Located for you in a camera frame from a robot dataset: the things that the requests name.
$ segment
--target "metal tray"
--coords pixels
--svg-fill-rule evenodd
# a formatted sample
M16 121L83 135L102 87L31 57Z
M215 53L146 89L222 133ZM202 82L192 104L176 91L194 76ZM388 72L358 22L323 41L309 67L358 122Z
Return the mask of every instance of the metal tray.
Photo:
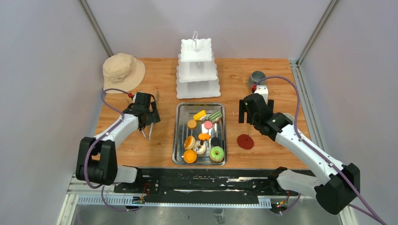
M207 130L203 126L202 121L198 121L198 125L195 129L189 129L187 123L192 120L193 115L198 112L206 110L206 114L210 115L213 112L220 111L222 113L222 118L218 123L213 125L213 128ZM208 133L212 137L218 137L221 141L221 147L224 149L225 157L224 160L219 163L214 163L210 161L210 150L211 146L209 141L206 141L208 146L207 151L202 156L198 156L194 163L186 163L183 159L185 152L184 141L185 139L192 135L195 139L198 139L198 135L201 133ZM225 128L225 108L221 103L189 103L182 102L177 105L176 112L176 128L174 131L174 147L173 147L173 161L177 165L224 165L227 162L227 135Z

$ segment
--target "red round mat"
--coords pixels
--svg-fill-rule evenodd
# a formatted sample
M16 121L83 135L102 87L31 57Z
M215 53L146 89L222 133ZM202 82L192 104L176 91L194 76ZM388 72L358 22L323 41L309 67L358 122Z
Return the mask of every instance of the red round mat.
M242 149L252 149L254 146L254 141L249 135L240 135L237 137L237 144L242 148Z

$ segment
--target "wooden table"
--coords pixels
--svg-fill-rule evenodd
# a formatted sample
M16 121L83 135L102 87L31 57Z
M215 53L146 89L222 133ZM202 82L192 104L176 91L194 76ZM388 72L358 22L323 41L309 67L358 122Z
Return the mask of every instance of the wooden table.
M154 124L152 138L146 140L142 133L136 131L126 138L117 149L117 162L120 165L150 167L184 167L172 161L176 106L180 102L222 102L225 105L227 126L228 160L224 166L215 168L307 168L295 155L281 145L273 142L249 124L238 123L239 100L251 94L247 86L249 75L256 70L267 76L281 75L294 81L291 68L286 59L216 59L220 79L221 96L201 99L177 99L176 67L177 59L141 59L146 68L142 83L131 92L143 91L156 94L160 98L158 111L161 122ZM275 112L294 115L296 93L286 81L281 79L267 80L269 99L275 100ZM124 110L131 99L125 94L108 94L106 101L119 110ZM119 114L104 106L99 118L96 134L108 128ZM299 114L298 128L306 135L308 130L302 112ZM251 150L244 150L237 145L237 137L248 134L254 140Z

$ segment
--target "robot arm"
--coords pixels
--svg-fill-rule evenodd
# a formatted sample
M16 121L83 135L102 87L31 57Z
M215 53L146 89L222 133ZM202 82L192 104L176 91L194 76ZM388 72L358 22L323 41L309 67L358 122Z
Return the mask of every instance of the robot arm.
M120 116L110 126L112 128L118 124L111 132L108 132L110 128L107 128L101 134L84 137L80 141L76 165L78 180L84 180L84 160L88 149L96 141L87 164L88 179L91 182L103 185L111 185L116 182L139 183L142 177L140 169L117 165L116 149L132 132L160 122L156 102L151 102L151 98L153 98L151 94L138 92L132 97L134 103L123 111L124 116ZM92 159L92 156L98 154L100 154L99 160Z
M347 206L356 194L342 179L336 170L302 140L311 143L318 151L337 166L360 190L360 171L354 164L344 165L326 152L316 147L307 137L301 134L299 139L294 130L293 121L283 113L273 112L274 101L266 99L261 93L253 93L239 101L239 123L245 120L254 126L262 135L281 144L295 154L314 173L315 177L302 175L284 167L279 167L268 178L276 187L273 190L292 190L316 198L318 203L329 213L338 214Z

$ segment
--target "gray cup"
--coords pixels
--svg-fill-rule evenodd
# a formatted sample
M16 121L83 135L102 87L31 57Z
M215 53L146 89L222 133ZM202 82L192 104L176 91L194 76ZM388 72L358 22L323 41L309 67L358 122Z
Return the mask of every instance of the gray cup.
M257 81L259 81L263 78L265 78L265 73L263 73L261 71L254 71L250 75L249 81L247 82L247 84L249 85L249 88L252 88L253 84L257 83ZM260 82L258 85L265 85L265 81Z

